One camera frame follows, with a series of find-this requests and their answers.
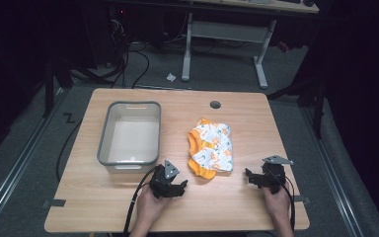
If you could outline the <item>person's left hand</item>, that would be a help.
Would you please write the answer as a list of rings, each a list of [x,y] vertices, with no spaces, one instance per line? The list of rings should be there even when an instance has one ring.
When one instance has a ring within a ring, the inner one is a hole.
[[[155,197],[152,190],[145,186],[137,201],[137,220],[135,227],[138,230],[149,230],[161,216],[171,202],[171,197]]]

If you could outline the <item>grey metal floor rail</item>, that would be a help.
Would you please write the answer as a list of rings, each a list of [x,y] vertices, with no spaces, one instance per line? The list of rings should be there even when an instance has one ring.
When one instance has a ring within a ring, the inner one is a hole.
[[[302,118],[305,120],[308,130],[318,149],[319,157],[322,162],[324,174],[334,196],[338,210],[350,237],[363,237],[363,231],[358,223],[355,213],[352,209],[349,198],[341,185],[337,172],[331,162],[329,153],[324,146],[323,140],[319,138],[314,130],[313,116],[309,109],[300,109]]]
[[[44,111],[44,91],[39,91],[26,110],[10,126],[0,145],[0,214],[23,177],[43,133],[55,110],[64,101],[69,89],[57,89],[54,105]]]

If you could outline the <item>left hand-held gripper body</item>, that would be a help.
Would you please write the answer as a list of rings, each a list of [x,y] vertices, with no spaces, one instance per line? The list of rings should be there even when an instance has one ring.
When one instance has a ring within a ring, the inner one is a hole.
[[[172,182],[175,180],[180,170],[169,160],[165,160],[164,164],[156,167],[152,176],[149,187],[155,198],[168,198],[169,192],[175,190],[176,185]]]

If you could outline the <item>clear grey-rimmed plastic bin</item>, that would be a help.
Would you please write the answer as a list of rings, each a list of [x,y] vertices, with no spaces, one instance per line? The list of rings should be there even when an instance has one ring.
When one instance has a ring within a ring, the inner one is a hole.
[[[117,101],[108,107],[97,158],[112,174],[146,173],[160,154],[161,106]]]

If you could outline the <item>orange white printed baby pants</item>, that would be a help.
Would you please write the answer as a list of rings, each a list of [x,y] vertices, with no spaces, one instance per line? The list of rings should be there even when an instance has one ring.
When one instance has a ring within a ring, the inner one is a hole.
[[[188,132],[190,169],[199,177],[213,179],[233,171],[232,130],[226,123],[201,118]]]

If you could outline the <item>black metal stand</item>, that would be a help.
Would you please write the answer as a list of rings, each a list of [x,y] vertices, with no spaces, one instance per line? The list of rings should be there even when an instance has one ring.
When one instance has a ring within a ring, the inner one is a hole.
[[[45,65],[44,79],[44,114],[47,118],[54,105],[54,80],[56,80],[61,88],[70,89],[73,86],[73,80],[70,76],[70,70],[63,58],[52,55],[48,63]]]
[[[312,128],[315,135],[321,139],[321,122],[324,115],[323,106],[327,81],[328,79],[325,76],[306,79],[271,93],[266,97],[269,100],[275,100],[283,95],[298,94],[297,105],[299,107],[314,107]]]

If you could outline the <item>desk with white metal legs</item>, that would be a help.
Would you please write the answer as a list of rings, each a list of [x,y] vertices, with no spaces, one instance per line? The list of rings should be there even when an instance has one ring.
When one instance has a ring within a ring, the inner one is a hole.
[[[243,10],[265,10],[269,13],[318,14],[320,12],[314,0],[189,0],[191,6],[201,3],[211,4],[213,7],[229,6],[241,7]],[[267,81],[263,60],[277,19],[272,17],[265,22],[265,26],[255,26],[253,23],[219,23],[215,20],[195,20],[192,17],[192,13],[188,13],[182,80],[189,81],[190,79],[191,42],[193,38],[250,42],[259,43],[262,46],[259,54],[253,57],[253,62],[259,85],[261,88],[266,89]]]

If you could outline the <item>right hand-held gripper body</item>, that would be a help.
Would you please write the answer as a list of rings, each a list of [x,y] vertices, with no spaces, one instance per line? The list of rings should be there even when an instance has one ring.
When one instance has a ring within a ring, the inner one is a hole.
[[[263,173],[260,175],[258,187],[260,189],[269,188],[270,192],[274,195],[285,184],[284,165],[293,165],[294,162],[278,155],[266,157],[263,161]]]

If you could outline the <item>person's right hand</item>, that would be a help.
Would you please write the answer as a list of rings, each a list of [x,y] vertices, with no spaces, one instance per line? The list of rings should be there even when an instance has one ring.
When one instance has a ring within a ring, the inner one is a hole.
[[[273,194],[270,188],[263,188],[265,206],[275,226],[290,226],[289,196],[283,189]]]

